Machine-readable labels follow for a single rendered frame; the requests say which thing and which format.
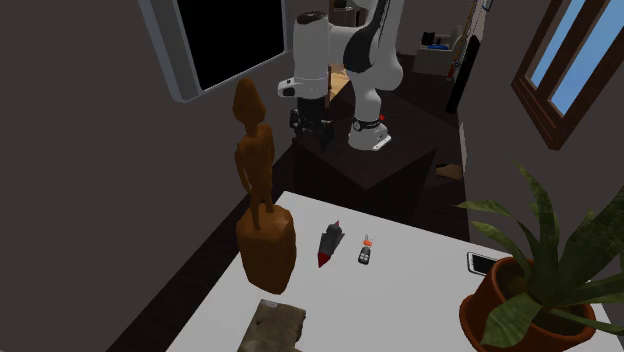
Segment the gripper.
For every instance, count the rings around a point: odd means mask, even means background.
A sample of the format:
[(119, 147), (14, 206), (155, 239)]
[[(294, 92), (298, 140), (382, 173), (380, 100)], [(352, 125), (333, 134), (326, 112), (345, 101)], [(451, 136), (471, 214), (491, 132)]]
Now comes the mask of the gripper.
[(326, 98), (306, 99), (299, 97), (297, 107), (290, 110), (289, 126), (300, 137), (304, 130), (319, 131), (322, 150), (335, 138), (334, 124), (326, 119)]

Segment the dark robot stand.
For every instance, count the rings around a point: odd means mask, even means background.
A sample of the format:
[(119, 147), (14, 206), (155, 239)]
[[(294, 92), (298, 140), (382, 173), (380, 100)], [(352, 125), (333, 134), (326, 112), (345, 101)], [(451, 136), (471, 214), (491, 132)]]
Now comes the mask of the dark robot stand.
[(311, 132), (292, 140), (294, 192), (411, 223), (437, 150), (429, 133), (441, 123), (394, 95), (382, 114), (391, 141), (378, 151), (356, 150), (348, 144), (354, 107), (333, 99), (329, 116), (334, 119), (335, 139), (324, 147)]

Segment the brown wooden figure statue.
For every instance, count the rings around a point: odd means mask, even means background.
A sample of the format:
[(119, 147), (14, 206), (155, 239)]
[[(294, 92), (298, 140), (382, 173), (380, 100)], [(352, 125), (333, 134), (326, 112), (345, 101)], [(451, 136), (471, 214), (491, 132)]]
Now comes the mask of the brown wooden figure statue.
[(245, 128), (236, 145), (235, 165), (250, 195), (249, 208), (235, 227), (241, 261), (250, 283), (280, 295), (295, 266), (296, 233), (291, 213), (273, 202), (273, 133), (264, 122), (266, 107), (251, 79), (238, 82), (232, 111)]

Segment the grey red toy rocket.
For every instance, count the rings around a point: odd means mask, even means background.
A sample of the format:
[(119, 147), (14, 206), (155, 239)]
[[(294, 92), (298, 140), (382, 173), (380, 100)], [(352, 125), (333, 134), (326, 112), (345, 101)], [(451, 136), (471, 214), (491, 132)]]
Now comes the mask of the grey red toy rocket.
[(318, 267), (324, 266), (334, 254), (336, 248), (344, 238), (345, 233), (340, 227), (340, 222), (330, 224), (326, 231), (321, 234), (319, 249), (317, 253)]

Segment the grey key fob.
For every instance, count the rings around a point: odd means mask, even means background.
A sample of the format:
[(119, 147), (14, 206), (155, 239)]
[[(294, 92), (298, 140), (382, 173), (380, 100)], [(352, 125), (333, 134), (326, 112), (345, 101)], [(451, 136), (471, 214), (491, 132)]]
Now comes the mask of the grey key fob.
[(363, 265), (368, 265), (370, 262), (373, 240), (369, 237), (368, 234), (366, 234), (364, 236), (364, 240), (362, 241), (362, 244), (363, 246), (358, 255), (358, 262)]

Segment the grey brown stone block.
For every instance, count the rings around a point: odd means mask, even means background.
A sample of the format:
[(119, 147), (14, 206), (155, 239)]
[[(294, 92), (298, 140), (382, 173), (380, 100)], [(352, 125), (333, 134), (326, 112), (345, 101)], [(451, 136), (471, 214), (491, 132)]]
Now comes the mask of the grey brown stone block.
[(237, 352), (302, 352), (304, 309), (261, 299)]

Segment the white smartphone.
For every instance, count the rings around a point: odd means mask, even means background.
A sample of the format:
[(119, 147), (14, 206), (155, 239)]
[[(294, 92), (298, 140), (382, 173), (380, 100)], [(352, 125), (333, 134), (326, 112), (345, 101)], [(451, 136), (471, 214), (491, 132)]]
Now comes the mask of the white smartphone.
[(487, 257), (475, 252), (468, 252), (466, 254), (467, 258), (467, 269), (470, 273), (486, 276), (493, 265), (497, 262), (496, 259)]

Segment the potted green plant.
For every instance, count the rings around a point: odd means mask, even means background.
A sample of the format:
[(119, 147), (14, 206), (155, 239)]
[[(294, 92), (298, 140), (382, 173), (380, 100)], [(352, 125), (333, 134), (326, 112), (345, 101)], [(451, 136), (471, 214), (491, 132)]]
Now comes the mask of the potted green plant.
[(560, 227), (548, 193), (526, 170), (539, 233), (524, 232), (531, 254), (496, 227), (474, 227), (508, 251), (460, 305), (462, 330), (477, 352), (564, 352), (602, 331), (624, 327), (600, 322), (595, 304), (624, 303), (624, 186), (599, 213), (588, 211), (559, 243)]

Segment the dark window with grey frame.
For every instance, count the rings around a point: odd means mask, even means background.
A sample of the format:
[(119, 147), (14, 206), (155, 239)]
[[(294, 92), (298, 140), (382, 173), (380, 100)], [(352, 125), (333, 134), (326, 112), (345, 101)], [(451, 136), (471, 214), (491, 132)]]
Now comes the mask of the dark window with grey frame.
[(172, 99), (186, 103), (289, 51), (286, 0), (137, 0)]

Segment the window with brown frame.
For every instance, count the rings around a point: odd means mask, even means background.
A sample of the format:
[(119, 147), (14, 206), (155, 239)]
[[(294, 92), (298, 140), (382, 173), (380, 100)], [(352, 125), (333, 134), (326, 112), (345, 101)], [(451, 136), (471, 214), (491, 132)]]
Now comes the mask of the window with brown frame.
[(560, 149), (624, 62), (624, 0), (550, 0), (511, 87)]

